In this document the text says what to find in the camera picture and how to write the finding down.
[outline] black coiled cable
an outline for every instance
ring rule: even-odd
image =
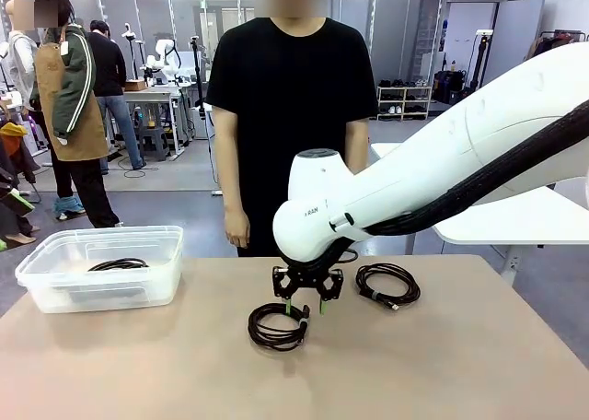
[[[375,274],[392,275],[407,285],[407,292],[402,296],[390,296],[388,294],[378,293],[368,285],[368,279]],[[360,296],[370,298],[389,309],[397,310],[399,307],[409,305],[414,302],[422,291],[413,276],[404,268],[392,263],[374,263],[365,265],[358,269],[356,275],[356,285],[358,285]]]
[[[117,259],[116,261],[108,261],[94,265],[88,271],[106,271],[106,270],[132,270],[134,268],[149,268],[149,265],[141,259],[127,257],[125,259]]]
[[[290,314],[286,314],[286,305],[283,303],[269,303],[254,309],[249,314],[248,333],[251,340],[259,346],[273,349],[274,351],[292,351],[305,340],[306,327],[309,323],[310,309],[307,305],[303,310],[292,306]],[[260,322],[272,314],[282,314],[298,322],[298,328],[294,330],[279,330],[264,326]]]

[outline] table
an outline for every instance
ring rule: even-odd
[[[380,157],[400,144],[372,144]],[[433,226],[456,245],[508,245],[502,277],[511,285],[525,254],[537,245],[589,244],[589,211],[547,187],[490,204],[471,206],[460,215]],[[415,235],[405,253],[413,254]]]
[[[398,312],[359,297],[365,263],[412,272]],[[303,347],[261,350],[249,313],[275,301],[277,259],[186,260],[166,307],[41,314],[29,295],[0,319],[0,413],[18,420],[586,420],[589,372],[481,258],[362,258]],[[374,286],[391,292],[387,277]]]
[[[174,138],[174,155],[169,160],[176,160],[182,153],[184,153],[184,140],[191,140],[191,133],[188,130],[189,118],[185,117],[186,112],[183,108],[178,107],[178,116],[180,118],[180,128],[178,128],[176,121],[177,115],[175,113],[176,108],[174,107],[175,102],[178,104],[181,102],[182,94],[185,98],[188,97],[187,89],[191,85],[192,83],[181,84],[180,86],[153,86],[141,91],[125,91],[124,93],[124,97],[127,103],[131,102],[134,104],[167,104],[169,106],[170,122]],[[179,130],[182,133],[183,139],[179,138]]]

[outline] plastic container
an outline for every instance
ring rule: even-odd
[[[16,277],[46,313],[167,305],[178,288],[183,235],[181,227],[62,231],[27,256]],[[126,257],[149,268],[88,271]]]

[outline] hand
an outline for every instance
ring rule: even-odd
[[[243,210],[225,211],[225,235],[227,240],[238,248],[249,244],[249,219]]]

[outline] green jacket sleeve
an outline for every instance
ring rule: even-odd
[[[94,56],[82,32],[67,31],[68,54],[64,59],[62,89],[53,103],[53,134],[67,139],[75,132],[96,78]]]

